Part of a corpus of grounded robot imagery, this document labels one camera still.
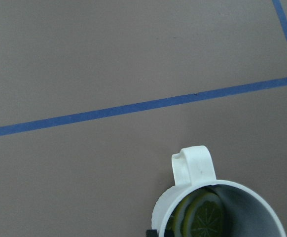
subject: white cup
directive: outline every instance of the white cup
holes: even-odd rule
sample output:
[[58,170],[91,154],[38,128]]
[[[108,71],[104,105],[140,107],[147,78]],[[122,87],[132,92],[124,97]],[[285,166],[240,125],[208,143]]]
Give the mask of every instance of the white cup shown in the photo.
[[230,237],[286,237],[271,206],[251,189],[226,180],[217,180],[211,155],[205,146],[184,148],[172,155],[175,186],[157,201],[152,229],[159,237],[175,207],[189,193],[209,186],[221,199],[228,214]]

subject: mug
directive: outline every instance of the mug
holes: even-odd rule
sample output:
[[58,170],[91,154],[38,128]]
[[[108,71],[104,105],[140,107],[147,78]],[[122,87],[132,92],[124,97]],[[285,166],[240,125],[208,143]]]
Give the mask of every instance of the mug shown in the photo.
[[163,237],[170,215],[191,192],[206,187],[213,190],[228,219],[229,237],[286,237],[271,206],[251,189],[226,180],[217,180],[211,155],[205,146],[184,148],[172,155],[175,186],[157,201],[152,213],[152,229]]

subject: ceramic mug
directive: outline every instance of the ceramic mug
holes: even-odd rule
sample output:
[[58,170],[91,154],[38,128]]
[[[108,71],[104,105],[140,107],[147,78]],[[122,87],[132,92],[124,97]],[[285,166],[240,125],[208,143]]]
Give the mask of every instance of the ceramic mug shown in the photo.
[[159,237],[175,207],[191,192],[208,187],[221,199],[228,214],[230,237],[286,237],[271,206],[251,189],[226,180],[217,180],[211,155],[205,146],[184,148],[172,155],[175,186],[157,201],[152,213],[152,229]]

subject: cup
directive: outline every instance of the cup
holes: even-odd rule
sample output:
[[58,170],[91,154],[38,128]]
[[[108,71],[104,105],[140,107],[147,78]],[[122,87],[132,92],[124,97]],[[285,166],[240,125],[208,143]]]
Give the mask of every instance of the cup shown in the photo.
[[191,192],[207,187],[223,203],[228,216],[229,237],[286,237],[271,206],[251,189],[226,180],[217,180],[211,155],[205,146],[184,148],[172,155],[175,186],[157,201],[152,213],[152,229],[164,237],[175,207]]

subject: mug handle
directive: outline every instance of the mug handle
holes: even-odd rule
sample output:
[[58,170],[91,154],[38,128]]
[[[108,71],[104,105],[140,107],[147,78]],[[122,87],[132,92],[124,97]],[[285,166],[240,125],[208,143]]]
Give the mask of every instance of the mug handle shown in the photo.
[[216,180],[211,154],[205,146],[181,149],[172,155],[175,185],[195,185]]

